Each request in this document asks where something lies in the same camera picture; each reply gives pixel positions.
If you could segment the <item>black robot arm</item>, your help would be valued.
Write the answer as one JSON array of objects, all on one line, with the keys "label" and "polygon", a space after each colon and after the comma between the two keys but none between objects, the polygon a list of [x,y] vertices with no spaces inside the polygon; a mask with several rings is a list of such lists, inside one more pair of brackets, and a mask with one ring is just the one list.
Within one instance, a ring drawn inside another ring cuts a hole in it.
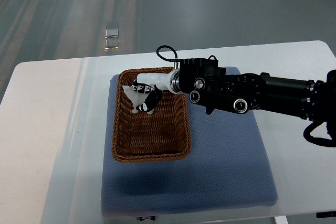
[{"label": "black robot arm", "polygon": [[265,110],[308,119],[303,137],[310,143],[335,147],[335,70],[326,81],[272,77],[268,73],[227,74],[215,56],[173,59],[179,66],[173,89],[188,94],[189,100],[237,114]]}]

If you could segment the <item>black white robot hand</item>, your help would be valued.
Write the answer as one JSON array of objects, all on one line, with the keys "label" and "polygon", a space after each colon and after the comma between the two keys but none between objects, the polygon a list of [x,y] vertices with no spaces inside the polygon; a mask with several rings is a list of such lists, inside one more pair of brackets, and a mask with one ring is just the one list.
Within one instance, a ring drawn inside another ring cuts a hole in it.
[{"label": "black white robot hand", "polygon": [[162,99],[163,91],[177,94],[174,88],[177,72],[177,70],[173,70],[169,73],[140,73],[134,79],[131,88],[138,93],[153,92],[153,102],[156,107]]}]

